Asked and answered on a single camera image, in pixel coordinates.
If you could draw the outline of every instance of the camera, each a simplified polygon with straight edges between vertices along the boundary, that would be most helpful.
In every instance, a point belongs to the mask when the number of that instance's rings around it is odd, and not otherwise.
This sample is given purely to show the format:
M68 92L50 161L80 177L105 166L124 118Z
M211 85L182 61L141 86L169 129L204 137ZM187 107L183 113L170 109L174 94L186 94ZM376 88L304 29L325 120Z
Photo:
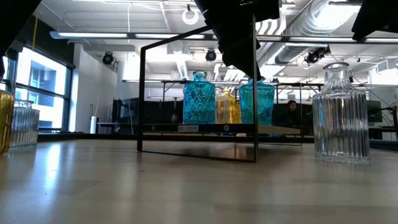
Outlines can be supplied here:
M214 49L209 49L206 54L206 61L214 62L217 58L217 54Z
M304 61L308 64L317 63L319 60L323 59L325 55L330 53L329 47L318 47L314 51L310 51Z
M105 52L105 56L102 58L102 62L105 65L112 65L115 62L115 58L113 57L112 52Z

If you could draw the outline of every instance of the yellow glass vase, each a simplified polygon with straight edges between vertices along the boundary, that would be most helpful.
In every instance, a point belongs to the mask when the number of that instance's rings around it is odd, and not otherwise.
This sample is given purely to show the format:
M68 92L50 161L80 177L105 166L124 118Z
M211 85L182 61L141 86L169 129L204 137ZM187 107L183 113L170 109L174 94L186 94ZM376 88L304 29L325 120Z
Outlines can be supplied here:
M223 90L223 93L228 97L228 107L229 107L229 124L240 124L242 123L241 119L239 119L240 109L238 108L235 98L231 95L231 90Z
M14 96L0 90L0 154L10 150Z

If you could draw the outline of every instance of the clear ribbed glass bottle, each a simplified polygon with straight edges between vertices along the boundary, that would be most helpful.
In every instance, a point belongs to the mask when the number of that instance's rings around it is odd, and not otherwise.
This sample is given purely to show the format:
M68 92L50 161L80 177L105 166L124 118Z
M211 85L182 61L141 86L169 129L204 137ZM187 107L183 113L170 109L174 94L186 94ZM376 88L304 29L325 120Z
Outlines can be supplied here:
M221 92L222 88L216 87L216 123L228 124L229 107L228 96Z
M10 149L13 109L14 96L0 90L0 154L8 152Z
M40 111L32 109L31 101L16 100L12 122L11 149L36 147Z
M253 83L242 86L239 89L241 97L242 122L252 124L253 121ZM275 88L273 85L257 82L257 114L259 124L272 124L272 110L274 108Z
M184 124L214 124L216 87L206 82L207 73L193 73L193 82L184 86Z
M349 82L348 64L325 66L325 86L313 98L315 158L370 163L366 93Z

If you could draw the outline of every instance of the window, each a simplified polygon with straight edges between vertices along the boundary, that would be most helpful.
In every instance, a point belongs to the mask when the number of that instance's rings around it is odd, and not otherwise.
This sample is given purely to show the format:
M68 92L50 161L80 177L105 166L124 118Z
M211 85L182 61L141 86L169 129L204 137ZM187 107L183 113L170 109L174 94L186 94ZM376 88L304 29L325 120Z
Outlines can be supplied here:
M70 74L67 67L27 48L19 53L15 97L40 111L39 128L67 129Z
M65 66L41 54L27 48L19 54L17 83L64 95L66 75Z
M22 88L16 88L17 100L29 100L33 102L33 109L40 111L40 128L62 128L63 104L61 97L37 93Z
M6 72L4 73L3 79L7 79L8 78L8 58L3 57L2 61L4 63L4 68L6 69Z

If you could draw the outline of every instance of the glass panel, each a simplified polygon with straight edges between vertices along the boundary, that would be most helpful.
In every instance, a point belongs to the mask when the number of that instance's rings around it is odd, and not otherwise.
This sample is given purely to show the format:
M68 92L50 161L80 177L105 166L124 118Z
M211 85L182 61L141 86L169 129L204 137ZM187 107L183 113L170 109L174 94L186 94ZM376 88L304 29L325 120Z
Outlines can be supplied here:
M64 95L66 74L65 66L27 48L19 54L18 83Z
M17 100L26 100L29 97L33 101L33 109L40 111L40 128L61 128L63 116L63 98L49 96L43 93L16 88L15 97Z

